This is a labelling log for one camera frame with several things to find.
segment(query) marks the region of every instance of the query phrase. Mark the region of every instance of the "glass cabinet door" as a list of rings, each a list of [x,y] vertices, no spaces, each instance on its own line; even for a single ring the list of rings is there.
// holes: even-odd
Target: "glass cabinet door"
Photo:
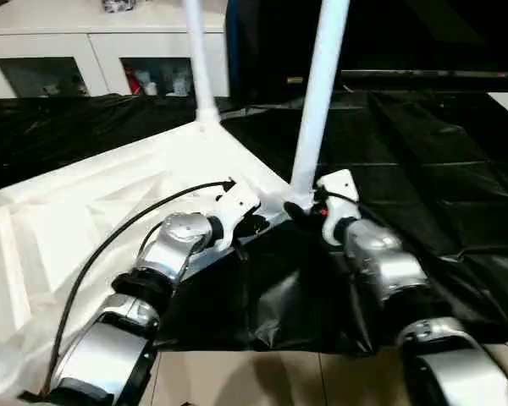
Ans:
[[[133,95],[194,95],[189,58],[121,58],[120,62]]]
[[[213,95],[228,96],[225,34],[204,36]],[[90,34],[89,38],[110,92],[194,96],[188,33]]]
[[[73,58],[0,58],[0,69],[17,97],[89,96]]]
[[[87,35],[0,36],[0,98],[107,93]]]

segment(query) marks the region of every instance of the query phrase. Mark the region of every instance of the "black plastic sheet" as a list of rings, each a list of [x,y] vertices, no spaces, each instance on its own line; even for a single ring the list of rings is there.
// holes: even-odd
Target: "black plastic sheet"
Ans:
[[[334,105],[318,174],[349,168],[470,331],[508,341],[508,112],[479,94],[357,92]],[[0,187],[193,118],[192,103],[149,97],[1,102]],[[300,121],[270,109],[223,125],[289,179]],[[368,354],[388,342],[388,321],[319,233],[287,222],[245,250],[179,287],[161,349]]]

